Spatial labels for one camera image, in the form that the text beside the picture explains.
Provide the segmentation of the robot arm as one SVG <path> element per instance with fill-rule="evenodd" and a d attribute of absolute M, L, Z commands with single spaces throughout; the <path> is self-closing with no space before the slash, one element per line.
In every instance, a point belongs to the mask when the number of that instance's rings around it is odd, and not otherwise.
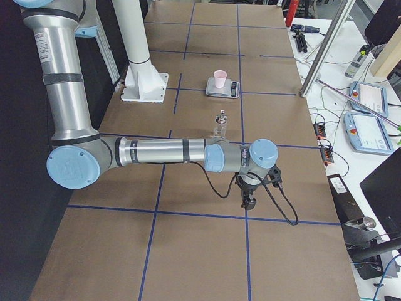
<path fill-rule="evenodd" d="M 193 163 L 206 173 L 232 172 L 242 206 L 253 209 L 253 192 L 281 188 L 278 148 L 259 139 L 249 146 L 210 139 L 128 140 L 102 137 L 91 124 L 76 39 L 94 37 L 99 17 L 95 1 L 20 1 L 24 24 L 35 37 L 55 124 L 46 167 L 60 186 L 81 189 L 104 172 L 127 164 Z"/>

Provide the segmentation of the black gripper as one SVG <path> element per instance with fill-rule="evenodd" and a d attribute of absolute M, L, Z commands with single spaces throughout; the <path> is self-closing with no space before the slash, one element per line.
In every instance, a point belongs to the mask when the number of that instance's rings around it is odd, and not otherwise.
<path fill-rule="evenodd" d="M 253 179 L 254 183 L 249 184 L 244 180 L 247 176 L 237 176 L 236 185 L 241 190 L 242 204 L 241 207 L 244 209 L 252 210 L 256 205 L 256 198 L 253 196 L 253 192 L 261 185 L 259 179 Z"/>

